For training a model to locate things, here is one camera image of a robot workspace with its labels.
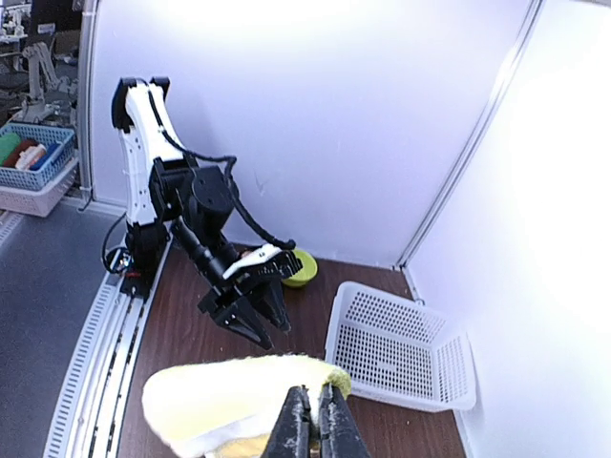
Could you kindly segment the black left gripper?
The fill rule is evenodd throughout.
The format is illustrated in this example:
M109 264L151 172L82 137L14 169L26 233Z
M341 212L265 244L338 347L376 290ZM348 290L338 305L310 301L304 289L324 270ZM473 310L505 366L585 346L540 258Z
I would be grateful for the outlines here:
M217 325L264 350L273 343L260 318L284 333L291 330L282 280L302 268L293 251L268 243L241 257L226 239L213 248L204 246L182 218L172 223L171 230L210 284L199 308Z

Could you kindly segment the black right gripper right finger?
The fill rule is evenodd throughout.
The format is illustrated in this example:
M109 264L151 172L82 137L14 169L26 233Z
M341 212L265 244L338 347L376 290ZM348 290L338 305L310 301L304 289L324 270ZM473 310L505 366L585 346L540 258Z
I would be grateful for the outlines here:
M341 390L324 385L319 402L320 456L369 458L370 453Z

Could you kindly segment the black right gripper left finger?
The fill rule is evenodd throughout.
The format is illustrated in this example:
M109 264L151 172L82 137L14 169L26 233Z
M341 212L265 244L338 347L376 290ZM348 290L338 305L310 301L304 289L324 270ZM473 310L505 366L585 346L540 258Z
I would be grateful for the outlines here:
M310 456L311 408L307 389L293 386L287 391L271 431L263 458L306 458Z

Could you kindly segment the green and white patterned towel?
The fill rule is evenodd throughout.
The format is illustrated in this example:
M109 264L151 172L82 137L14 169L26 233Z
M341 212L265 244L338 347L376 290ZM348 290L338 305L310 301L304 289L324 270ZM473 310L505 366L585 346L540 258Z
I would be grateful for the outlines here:
M178 457L261 455L293 386L306 388L312 419L326 384L344 397L351 380L341 367L300 354L264 355L162 369L142 389L149 428Z

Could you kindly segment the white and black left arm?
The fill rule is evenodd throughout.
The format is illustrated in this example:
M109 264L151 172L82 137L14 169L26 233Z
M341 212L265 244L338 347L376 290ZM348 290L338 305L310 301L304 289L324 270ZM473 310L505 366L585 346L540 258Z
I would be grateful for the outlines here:
M199 310L269 349L267 323L291 328L282 282L303 268L296 243L271 235L243 205L235 156L205 156L182 144L165 106L169 87L166 77L126 77L116 86L111 118L128 183L126 234L123 246L102 252L104 267L122 277L122 294L147 301L175 241L209 284Z

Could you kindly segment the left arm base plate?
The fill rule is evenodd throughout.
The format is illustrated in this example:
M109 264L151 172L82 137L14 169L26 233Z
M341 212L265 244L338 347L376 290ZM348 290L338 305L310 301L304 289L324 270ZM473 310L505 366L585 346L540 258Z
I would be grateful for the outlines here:
M164 235L160 238L141 239L135 242L130 234L126 236L131 260L124 272L121 293L144 301L148 300L169 239L168 235Z

